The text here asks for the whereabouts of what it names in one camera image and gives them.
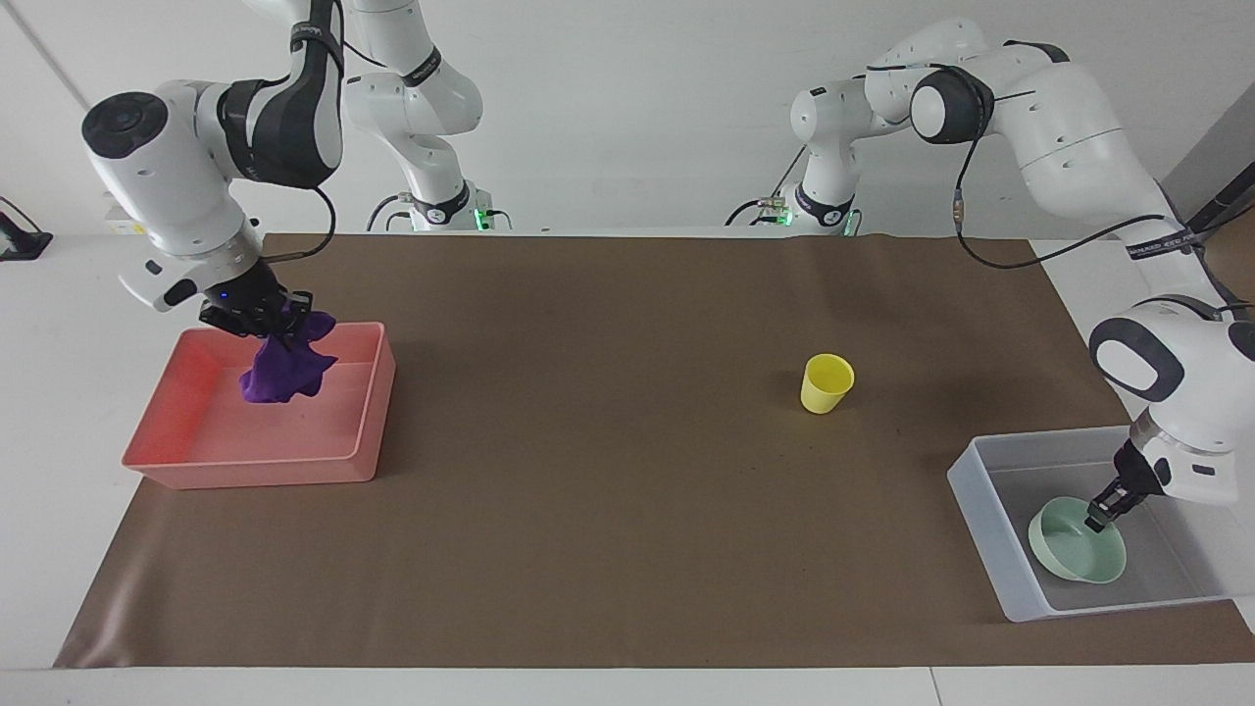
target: brown tabletop covering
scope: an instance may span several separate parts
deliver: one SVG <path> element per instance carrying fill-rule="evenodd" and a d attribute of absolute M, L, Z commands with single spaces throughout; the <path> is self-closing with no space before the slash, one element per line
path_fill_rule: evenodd
<path fill-rule="evenodd" d="M 388 325 L 376 480 L 143 483 L 59 666 L 1255 660 L 1229 602 L 1003 617 L 950 464 L 1127 424 L 1038 267 L 885 236 L 343 237 L 280 275 Z M 822 350 L 858 382 L 817 418 Z"/>

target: purple cloth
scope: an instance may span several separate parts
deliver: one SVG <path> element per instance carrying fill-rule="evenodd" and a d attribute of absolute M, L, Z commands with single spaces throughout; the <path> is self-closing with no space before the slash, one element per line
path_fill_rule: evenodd
<path fill-rule="evenodd" d="M 335 364 L 334 356 L 321 356 L 310 349 L 335 327 L 325 311 L 310 311 L 301 327 L 287 339 L 289 350 L 275 336 L 261 344 L 252 370 L 240 376 L 240 390 L 247 403 L 289 403 L 299 393 L 314 398 L 323 389 L 323 374 Z"/>

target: mint green bowl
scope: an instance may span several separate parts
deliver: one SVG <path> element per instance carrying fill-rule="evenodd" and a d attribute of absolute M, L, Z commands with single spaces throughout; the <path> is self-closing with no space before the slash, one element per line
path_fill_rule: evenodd
<path fill-rule="evenodd" d="M 1037 561 L 1060 579 L 1107 584 L 1124 573 L 1128 554 L 1116 525 L 1096 533 L 1086 527 L 1089 504 L 1055 498 L 1028 525 L 1028 544 Z"/>

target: pink plastic tray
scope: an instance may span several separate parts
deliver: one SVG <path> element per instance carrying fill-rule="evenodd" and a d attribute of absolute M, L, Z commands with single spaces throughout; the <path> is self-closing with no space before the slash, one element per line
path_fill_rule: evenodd
<path fill-rule="evenodd" d="M 360 483 L 375 475 L 397 361 L 379 322 L 340 324 L 314 349 L 339 361 L 316 398 L 250 405 L 257 339 L 186 330 L 122 465 L 173 489 Z"/>

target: white wall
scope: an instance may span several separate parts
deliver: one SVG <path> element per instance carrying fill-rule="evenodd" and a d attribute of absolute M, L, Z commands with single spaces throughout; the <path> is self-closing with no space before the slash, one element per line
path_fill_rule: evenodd
<path fill-rule="evenodd" d="M 171 78 L 272 78 L 287 68 L 285 28 L 236 0 L 13 1 L 92 102 Z M 423 10 L 447 60 L 484 94 L 482 127 L 453 139 L 466 172 L 522 228 L 717 224 L 769 191 L 788 163 L 798 90 L 857 73 L 949 15 L 976 19 L 991 41 L 1053 41 L 1086 63 L 1157 177 L 1250 84 L 1255 65 L 1250 0 L 428 0 Z M 54 229 L 100 229 L 77 110 L 29 45 L 0 43 L 0 192 Z M 1001 143 L 991 138 L 978 154 L 969 229 L 1079 233 L 1032 206 Z M 961 152 L 909 132 L 868 143 L 865 229 L 948 232 Z M 329 182 L 346 227 L 361 227 L 403 184 L 382 145 L 346 128 L 344 166 Z M 236 193 L 267 229 L 325 222 L 307 193 L 254 183 Z"/>

